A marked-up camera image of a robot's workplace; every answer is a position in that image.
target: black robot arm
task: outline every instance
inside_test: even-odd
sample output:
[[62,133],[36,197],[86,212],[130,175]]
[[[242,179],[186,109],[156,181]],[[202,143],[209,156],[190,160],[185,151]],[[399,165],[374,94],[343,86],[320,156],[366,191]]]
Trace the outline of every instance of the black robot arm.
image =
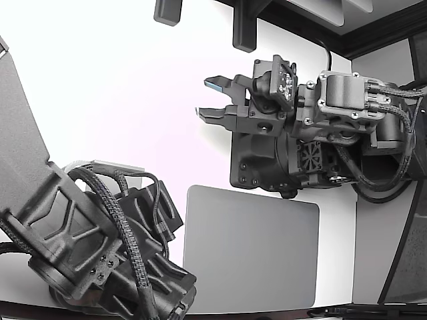
[[[298,85],[296,65],[275,55],[255,60],[254,76],[212,77],[205,84],[232,98],[224,109],[198,109],[232,131],[230,183],[295,197],[303,188],[390,191],[424,179],[424,93],[358,73],[323,71]],[[408,99],[414,104],[407,104]]]
[[[0,97],[0,228],[14,243],[0,253],[30,254],[30,268],[68,309],[182,319],[195,277],[168,259],[167,243],[183,223],[165,185],[129,167],[92,162],[65,172],[50,162],[1,38]],[[98,175],[115,178],[121,192],[112,195]],[[128,189],[126,175],[154,184]]]

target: dark wooden frame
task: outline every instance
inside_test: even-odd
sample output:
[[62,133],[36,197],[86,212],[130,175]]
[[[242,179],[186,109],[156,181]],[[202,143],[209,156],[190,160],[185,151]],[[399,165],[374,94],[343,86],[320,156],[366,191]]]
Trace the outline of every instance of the dark wooden frame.
[[[349,60],[427,31],[427,1],[421,1],[345,35],[339,35],[272,0],[216,1],[235,9],[233,44],[246,52],[256,49],[257,17],[311,42],[323,41],[331,51]],[[156,20],[161,20],[160,15],[163,20],[173,17],[169,19],[170,22],[162,22],[175,25],[181,16],[181,6],[176,4],[181,2],[157,0]]]

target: gray tablet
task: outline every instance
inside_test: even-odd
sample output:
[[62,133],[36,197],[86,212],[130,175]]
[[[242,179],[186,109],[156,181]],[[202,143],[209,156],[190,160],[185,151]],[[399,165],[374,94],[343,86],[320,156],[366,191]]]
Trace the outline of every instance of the gray tablet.
[[319,208],[195,185],[184,268],[197,276],[192,314],[307,309],[316,297]]

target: screw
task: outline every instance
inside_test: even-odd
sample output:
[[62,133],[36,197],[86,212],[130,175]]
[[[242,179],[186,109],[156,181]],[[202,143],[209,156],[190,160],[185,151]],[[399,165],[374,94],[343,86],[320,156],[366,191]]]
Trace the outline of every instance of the screw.
[[304,119],[304,125],[312,125],[313,121],[310,118],[305,118]]
[[314,82],[313,81],[308,81],[307,82],[307,88],[308,89],[314,89]]
[[319,106],[319,107],[321,107],[321,108],[322,108],[322,107],[324,107],[325,105],[326,105],[326,101],[324,101],[323,99],[319,99],[319,100],[318,100],[318,106]]

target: black cable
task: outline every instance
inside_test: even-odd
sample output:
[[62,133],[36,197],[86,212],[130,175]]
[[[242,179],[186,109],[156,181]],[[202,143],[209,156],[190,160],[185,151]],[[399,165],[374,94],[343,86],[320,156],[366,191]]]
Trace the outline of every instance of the black cable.
[[416,118],[418,116],[418,112],[420,111],[420,106],[421,106],[422,98],[423,97],[421,97],[421,98],[418,99],[418,102],[417,102],[416,107],[415,107],[414,115],[412,116],[411,132],[414,132],[414,129],[415,129]]
[[326,67],[327,67],[328,71],[331,71],[331,69],[332,69],[332,53],[322,40],[320,40],[320,39],[316,39],[316,40],[318,43],[320,43],[320,45],[322,45],[322,47],[326,50],[326,53],[328,54],[328,64],[326,65]]
[[86,168],[74,168],[68,175],[74,181],[78,179],[82,180],[101,199],[102,204],[111,215],[125,245],[133,275],[135,276],[140,311],[146,320],[159,320],[153,288],[149,282],[138,243],[117,199],[111,194],[101,179],[94,172]]
[[0,243],[0,255],[4,253],[28,253],[22,251],[14,242],[2,242]]
[[106,177],[112,178],[119,185],[120,192],[122,193],[126,193],[129,189],[129,185],[127,184],[125,175],[123,174],[123,172],[117,169],[114,170],[114,173],[108,173],[102,170],[98,170],[97,167],[93,164],[82,165],[82,167],[96,173],[97,175],[104,175]]
[[406,138],[405,151],[400,160],[399,168],[397,172],[394,174],[393,178],[391,178],[391,180],[381,185],[372,182],[371,180],[366,178],[363,172],[358,168],[357,164],[354,162],[354,160],[352,159],[351,155],[349,154],[348,150],[345,147],[341,147],[339,145],[334,145],[334,146],[341,160],[347,165],[348,169],[352,172],[353,176],[357,179],[359,183],[361,183],[365,188],[369,190],[376,191],[376,192],[383,192],[383,191],[389,191],[395,188],[395,186],[399,184],[400,180],[406,174],[412,158],[412,150],[414,149],[414,144],[412,141],[412,133],[410,132],[411,122],[407,114],[405,114],[403,110],[391,105],[387,105],[387,106],[380,105],[378,109],[380,111],[399,116],[399,118],[403,122],[404,129],[405,129],[405,138]]
[[380,203],[387,203],[390,202],[391,200],[395,200],[395,198],[399,197],[403,192],[405,192],[405,190],[407,190],[407,188],[411,185],[412,181],[405,181],[404,184],[395,192],[393,192],[393,194],[384,197],[384,198],[373,198],[370,197],[369,195],[365,194],[365,192],[363,192],[363,190],[361,190],[361,188],[356,184],[352,184],[353,190],[365,201],[367,202],[371,202],[371,203],[375,203],[375,204],[380,204]]
[[395,97],[408,98],[408,99],[424,96],[424,92],[421,90],[412,91],[412,90],[394,89],[394,88],[378,85],[375,83],[367,83],[366,88],[376,90],[379,93],[383,93],[386,95],[393,95]]
[[401,90],[413,90],[413,89],[419,89],[427,86],[427,78],[415,80],[413,82],[409,82],[406,85],[401,85],[399,89]]
[[[167,240],[165,238],[165,235],[163,234],[164,231],[168,232],[169,235],[172,236],[171,231],[169,230],[169,227],[167,226],[167,224],[164,221],[164,218],[162,215],[159,214],[159,202],[160,202],[160,195],[161,195],[161,190],[160,190],[160,183],[159,183],[159,179],[153,175],[152,173],[148,173],[148,172],[123,172],[124,175],[127,175],[129,177],[145,177],[145,178],[150,178],[151,180],[153,180],[154,185],[155,185],[155,197],[154,198],[154,204],[153,204],[153,220],[154,220],[154,225],[155,225],[155,229],[157,231],[157,234],[160,236],[162,245],[163,245],[163,255],[169,259],[169,245],[167,244]],[[160,224],[159,224],[159,219],[158,216],[160,216],[160,219],[162,219],[162,225],[165,228],[165,230],[161,230],[160,229]]]
[[29,253],[32,256],[36,256],[37,253],[34,251],[33,248],[31,248],[26,241],[22,240],[22,238],[18,235],[16,235],[9,226],[0,219],[0,229],[6,233],[6,235],[20,248],[22,252]]

